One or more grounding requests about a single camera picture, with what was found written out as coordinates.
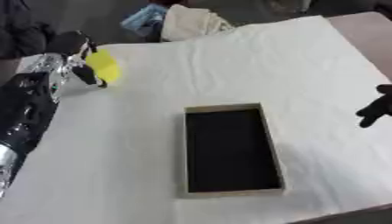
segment gray floor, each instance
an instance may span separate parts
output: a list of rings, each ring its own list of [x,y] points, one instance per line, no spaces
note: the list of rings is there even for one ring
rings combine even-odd
[[[145,6],[147,0],[25,0],[35,17],[57,31],[82,30],[99,43],[134,43],[141,40],[119,23]],[[266,0],[191,0],[192,7],[218,12],[235,25],[266,23],[287,18],[270,9]]]

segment robotic hand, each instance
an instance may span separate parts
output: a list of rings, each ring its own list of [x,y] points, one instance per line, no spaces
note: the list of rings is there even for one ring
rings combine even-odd
[[[107,86],[86,64],[89,51],[95,53],[96,46],[83,33],[61,34],[37,61],[0,87],[0,198],[49,127],[71,76],[89,86]]]
[[[362,128],[372,126],[384,115],[392,116],[392,85],[380,85],[377,91],[383,95],[357,112],[357,116],[363,118],[360,122]]]

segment blue cloth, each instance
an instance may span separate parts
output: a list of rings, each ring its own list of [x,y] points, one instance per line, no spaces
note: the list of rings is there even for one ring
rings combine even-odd
[[[122,21],[121,26],[141,37],[147,37],[153,32],[154,27],[163,26],[166,12],[167,9],[165,7],[151,3]]]

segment black cloth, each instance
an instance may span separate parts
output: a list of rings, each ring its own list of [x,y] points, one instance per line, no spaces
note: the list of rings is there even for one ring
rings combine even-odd
[[[0,0],[0,60],[42,53],[54,35],[49,25],[32,19],[23,0]]]

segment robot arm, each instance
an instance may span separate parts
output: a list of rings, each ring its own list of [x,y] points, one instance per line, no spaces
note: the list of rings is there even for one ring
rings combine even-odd
[[[86,65],[88,51],[96,47],[83,33],[59,35],[45,54],[0,87],[0,198],[49,127],[70,77],[107,86]]]

